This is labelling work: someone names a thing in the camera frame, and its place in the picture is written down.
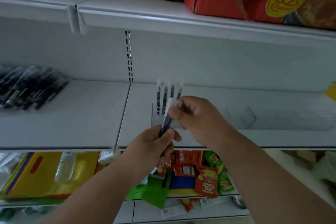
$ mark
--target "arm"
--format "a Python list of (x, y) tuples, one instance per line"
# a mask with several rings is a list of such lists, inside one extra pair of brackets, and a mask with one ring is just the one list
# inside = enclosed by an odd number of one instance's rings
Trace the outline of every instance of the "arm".
[(162, 167), (181, 136), (169, 129), (158, 138), (161, 126), (137, 136), (117, 159), (98, 172), (41, 224), (113, 223), (129, 190), (140, 184), (155, 166)]
[(219, 155), (256, 223), (336, 222), (336, 209), (231, 127), (209, 101), (179, 101), (184, 110), (170, 109), (170, 116)]

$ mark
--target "left hand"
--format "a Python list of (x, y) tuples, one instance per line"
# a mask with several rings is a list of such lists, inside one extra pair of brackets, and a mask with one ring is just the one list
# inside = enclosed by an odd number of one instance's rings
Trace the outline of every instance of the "left hand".
[(161, 125), (146, 129), (138, 135), (121, 154), (129, 167), (132, 167), (133, 185), (136, 186), (154, 167), (161, 168), (174, 151), (173, 139), (182, 140), (180, 134), (170, 128), (159, 137)]

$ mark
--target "hand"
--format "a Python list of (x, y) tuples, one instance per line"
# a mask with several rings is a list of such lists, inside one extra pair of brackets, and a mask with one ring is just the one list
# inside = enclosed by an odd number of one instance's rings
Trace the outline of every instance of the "hand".
[(173, 139), (182, 140), (174, 129), (170, 128), (159, 137), (161, 125), (146, 129), (138, 135), (121, 154), (124, 162), (132, 167), (133, 185), (138, 185), (155, 167), (161, 168), (174, 151)]
[(207, 99), (183, 96), (178, 100), (182, 102), (180, 110), (170, 108), (169, 115), (210, 150), (216, 152), (226, 136), (238, 133)]

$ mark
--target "forearm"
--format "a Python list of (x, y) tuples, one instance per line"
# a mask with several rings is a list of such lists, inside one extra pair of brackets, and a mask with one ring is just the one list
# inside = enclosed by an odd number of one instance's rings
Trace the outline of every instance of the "forearm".
[(113, 223), (132, 187), (123, 157), (98, 172), (41, 223)]
[(335, 223), (336, 210), (245, 136), (231, 131), (218, 151), (254, 220)]

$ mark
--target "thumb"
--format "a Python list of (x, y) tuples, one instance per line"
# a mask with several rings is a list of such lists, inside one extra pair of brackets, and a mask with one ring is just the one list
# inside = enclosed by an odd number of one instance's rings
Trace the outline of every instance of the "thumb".
[(172, 117), (174, 120), (177, 120), (183, 127), (187, 129), (189, 129), (193, 124), (194, 117), (177, 108), (170, 108), (168, 113), (170, 117)]
[(172, 128), (169, 128), (166, 133), (164, 133), (160, 138), (155, 140), (155, 143), (158, 145), (158, 147), (164, 151), (166, 147), (173, 141), (174, 139), (175, 131)]

